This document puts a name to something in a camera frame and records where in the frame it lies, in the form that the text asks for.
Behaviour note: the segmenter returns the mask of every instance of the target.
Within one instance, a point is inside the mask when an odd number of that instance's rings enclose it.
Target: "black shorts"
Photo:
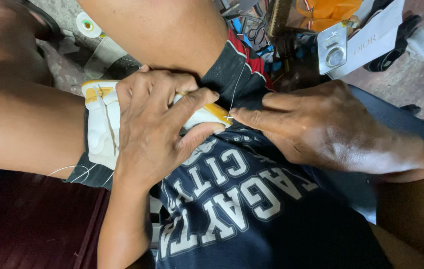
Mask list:
[[[247,44],[240,41],[229,29],[229,39],[219,58],[199,82],[199,86],[215,90],[220,94],[216,102],[229,109],[233,99],[233,107],[260,109],[262,98],[270,90],[267,74],[263,71],[263,61]],[[89,161],[87,139],[88,110],[84,113],[84,153],[76,168],[65,182],[81,183],[91,187],[112,188],[113,171],[106,166]],[[246,128],[234,122],[227,130]]]

